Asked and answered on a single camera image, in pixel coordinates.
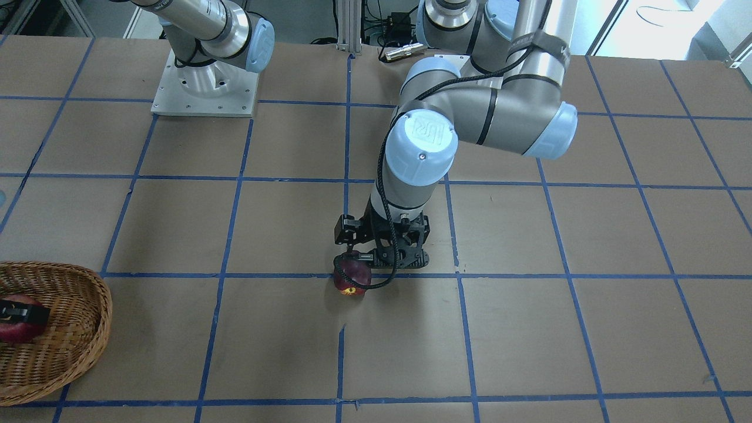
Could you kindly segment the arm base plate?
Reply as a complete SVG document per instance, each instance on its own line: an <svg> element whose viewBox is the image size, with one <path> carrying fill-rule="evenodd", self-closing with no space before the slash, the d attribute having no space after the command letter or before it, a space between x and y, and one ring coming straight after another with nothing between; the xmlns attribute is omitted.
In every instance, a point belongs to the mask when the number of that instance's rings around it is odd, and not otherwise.
<svg viewBox="0 0 752 423"><path fill-rule="evenodd" d="M459 70L460 77L484 75L484 73L477 69L475 64L473 64L473 57L470 55L438 53L434 54L433 57L449 62L449 64L455 69Z"/></svg>
<svg viewBox="0 0 752 423"><path fill-rule="evenodd" d="M150 110L166 117L252 118L259 78L222 62L181 65L170 51Z"/></svg>

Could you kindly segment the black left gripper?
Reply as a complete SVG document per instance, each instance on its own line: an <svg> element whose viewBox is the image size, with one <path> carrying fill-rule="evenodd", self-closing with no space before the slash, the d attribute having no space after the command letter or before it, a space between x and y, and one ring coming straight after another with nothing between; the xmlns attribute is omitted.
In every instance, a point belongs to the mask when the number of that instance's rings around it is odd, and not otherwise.
<svg viewBox="0 0 752 423"><path fill-rule="evenodd" d="M422 209L402 210L387 204L391 213L388 219L384 204L379 200L369 200L364 216L355 219L342 214L335 224L335 244L365 244L375 239L386 239L397 244L402 239L407 244L422 247L430 234L429 217Z"/></svg>

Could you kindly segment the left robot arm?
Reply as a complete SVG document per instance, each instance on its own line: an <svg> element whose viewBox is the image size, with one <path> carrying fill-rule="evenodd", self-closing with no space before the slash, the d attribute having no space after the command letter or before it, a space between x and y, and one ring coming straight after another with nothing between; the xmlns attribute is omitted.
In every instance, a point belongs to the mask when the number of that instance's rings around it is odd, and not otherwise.
<svg viewBox="0 0 752 423"><path fill-rule="evenodd" d="M388 224L414 221L449 172L459 142L555 160L574 139L578 112L562 101L576 1L422 1L417 38L465 55L455 65L425 57L412 65L378 164L366 216L342 216L337 244L366 243Z"/></svg>

